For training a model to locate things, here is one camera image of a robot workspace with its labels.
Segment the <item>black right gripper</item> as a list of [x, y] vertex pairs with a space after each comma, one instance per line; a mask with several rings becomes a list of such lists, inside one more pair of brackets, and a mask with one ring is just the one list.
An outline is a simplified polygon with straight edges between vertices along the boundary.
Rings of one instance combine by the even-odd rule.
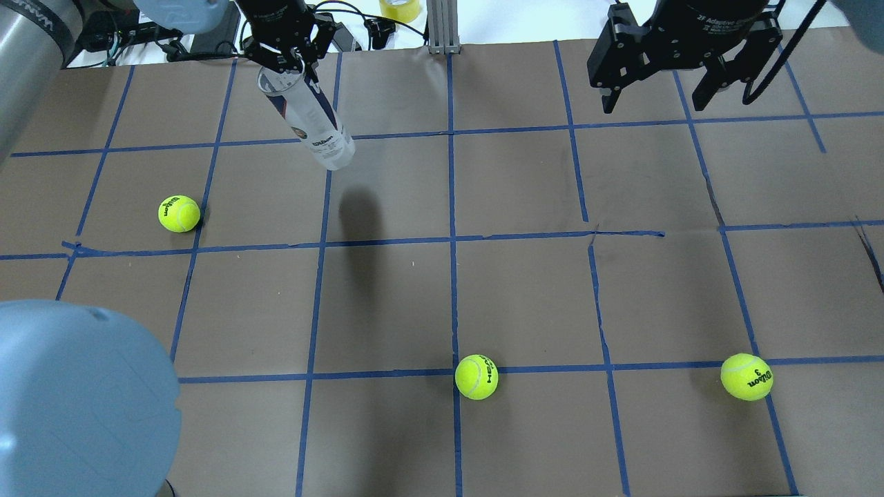
[[781, 41], [765, 1], [657, 1], [643, 23], [627, 2], [616, 2], [588, 57], [588, 82], [601, 88], [610, 115], [631, 83], [663, 70], [703, 68], [691, 95], [694, 110], [703, 111], [731, 84], [755, 81]]

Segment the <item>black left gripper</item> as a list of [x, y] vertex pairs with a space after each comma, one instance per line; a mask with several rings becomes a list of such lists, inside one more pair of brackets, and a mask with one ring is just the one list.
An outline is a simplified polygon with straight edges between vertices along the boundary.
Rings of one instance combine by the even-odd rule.
[[318, 61], [327, 54], [338, 30], [329, 19], [303, 1], [236, 1], [251, 35], [241, 50], [246, 59], [282, 73], [304, 70], [306, 79], [319, 83]]

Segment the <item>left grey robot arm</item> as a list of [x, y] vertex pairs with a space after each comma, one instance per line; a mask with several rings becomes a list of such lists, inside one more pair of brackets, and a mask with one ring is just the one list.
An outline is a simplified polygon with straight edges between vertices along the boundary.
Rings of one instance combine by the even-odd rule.
[[[303, 1], [240, 1], [257, 82], [327, 170], [353, 139], [318, 83], [338, 25]], [[3, 496], [173, 496], [179, 378], [132, 318], [47, 300], [2, 303]]]

